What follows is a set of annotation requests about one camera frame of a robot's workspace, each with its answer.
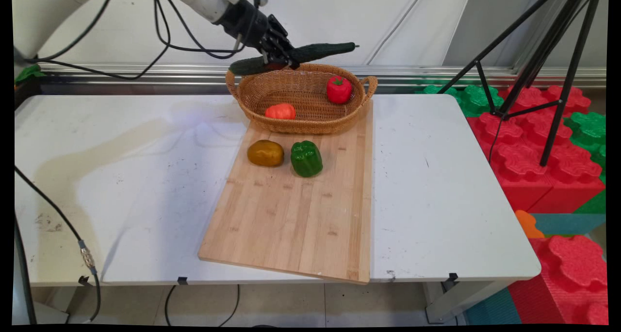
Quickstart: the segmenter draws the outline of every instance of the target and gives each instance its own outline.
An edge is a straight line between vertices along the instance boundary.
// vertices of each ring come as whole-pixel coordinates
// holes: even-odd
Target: wicker basket
[[[351,82],[351,99],[346,104],[328,100],[326,86],[332,76],[343,76]],[[377,88],[377,78],[358,78],[344,69],[322,64],[302,64],[298,69],[282,69],[243,76],[235,87],[235,75],[228,71],[227,87],[239,102],[246,117],[269,131],[280,133],[335,133],[356,122],[363,106]],[[364,93],[364,84],[369,88]],[[265,117],[265,109],[288,102],[295,108],[295,119]]]

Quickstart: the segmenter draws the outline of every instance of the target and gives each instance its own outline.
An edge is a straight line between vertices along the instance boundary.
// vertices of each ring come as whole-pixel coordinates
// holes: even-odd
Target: orange tomato
[[[295,108],[286,102],[282,104],[272,105],[265,110],[265,116],[272,119],[288,119],[295,118]]]

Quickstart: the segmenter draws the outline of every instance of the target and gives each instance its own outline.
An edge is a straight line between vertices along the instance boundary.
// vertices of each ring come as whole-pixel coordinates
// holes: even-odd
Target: red bell pepper
[[[328,100],[334,104],[344,104],[348,102],[351,95],[351,82],[345,77],[334,76],[328,81]]]

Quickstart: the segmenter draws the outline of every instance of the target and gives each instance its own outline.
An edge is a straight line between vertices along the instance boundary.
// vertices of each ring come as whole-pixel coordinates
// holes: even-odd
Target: tripod
[[[515,117],[518,115],[523,115],[527,113],[532,113],[533,111],[550,108],[551,106],[556,106],[556,111],[554,114],[554,118],[552,119],[552,126],[550,127],[550,132],[548,133],[548,139],[546,140],[545,147],[543,149],[543,154],[541,156],[541,161],[539,164],[541,166],[546,166],[548,164],[548,158],[550,157],[550,151],[552,151],[552,145],[554,144],[554,139],[556,137],[556,131],[558,130],[559,125],[561,124],[561,118],[563,115],[563,111],[565,110],[565,106],[567,104],[567,99],[570,94],[570,89],[572,88],[572,83],[574,82],[574,76],[576,75],[576,70],[578,67],[578,63],[580,62],[580,57],[582,55],[584,44],[586,43],[586,38],[588,36],[588,31],[590,30],[590,26],[593,23],[593,17],[595,16],[595,12],[597,9],[597,4],[599,0],[586,0],[584,5],[588,4],[588,9],[586,11],[586,15],[584,16],[584,21],[582,28],[580,29],[580,34],[578,35],[576,41],[576,47],[574,49],[574,53],[572,54],[572,60],[570,61],[570,67],[567,70],[567,76],[565,77],[565,82],[563,84],[563,91],[561,91],[561,96],[559,100],[555,100],[552,102],[548,102],[546,104],[535,106],[534,108],[529,108],[526,110],[521,110],[516,113],[509,114],[508,112],[512,108],[513,104],[518,98],[519,93],[522,91],[522,88],[530,88],[532,86],[533,81],[537,77],[537,74],[541,70],[541,67],[545,63],[546,59],[552,53],[552,50],[558,44],[559,40],[565,34],[565,31],[569,28],[570,24],[577,16],[577,14],[581,11],[583,7],[579,7],[581,0],[567,0],[563,8],[559,12],[558,16],[555,18],[554,22],[550,26],[550,29],[545,34],[544,38],[541,40],[541,43],[537,47],[535,53],[532,55],[528,63],[524,67],[522,73],[518,76],[513,89],[507,95],[507,99],[504,101],[503,105],[500,108],[496,108],[494,106],[494,102],[492,102],[492,96],[490,94],[490,88],[488,87],[488,82],[485,80],[485,74],[483,73],[483,67],[481,66],[481,60],[488,55],[492,49],[494,49],[499,43],[501,43],[508,35],[510,35],[517,27],[519,27],[529,16],[531,16],[535,11],[537,11],[543,4],[545,4],[547,0],[538,0],[535,2],[532,7],[530,7],[524,14],[522,14],[511,26],[509,26],[501,35],[499,35],[490,45],[488,45],[479,55],[475,56],[475,58],[464,67],[452,80],[448,82],[438,93],[444,93],[446,90],[451,88],[463,75],[465,75],[470,69],[476,66],[476,69],[479,73],[479,77],[481,78],[481,84],[483,85],[483,89],[485,91],[485,95],[488,98],[488,104],[490,104],[490,114],[500,116],[501,120],[498,126],[498,131],[500,131],[500,125],[503,123],[503,120],[508,120],[511,117]]]

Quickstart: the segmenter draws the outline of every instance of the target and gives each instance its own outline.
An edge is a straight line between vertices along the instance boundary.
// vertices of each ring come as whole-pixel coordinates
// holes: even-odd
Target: metal connector
[[[86,264],[86,267],[89,269],[94,268],[95,261],[93,260],[91,251],[88,250],[87,246],[84,246],[84,248],[80,248],[80,253],[82,253],[82,259],[84,259],[84,264]]]

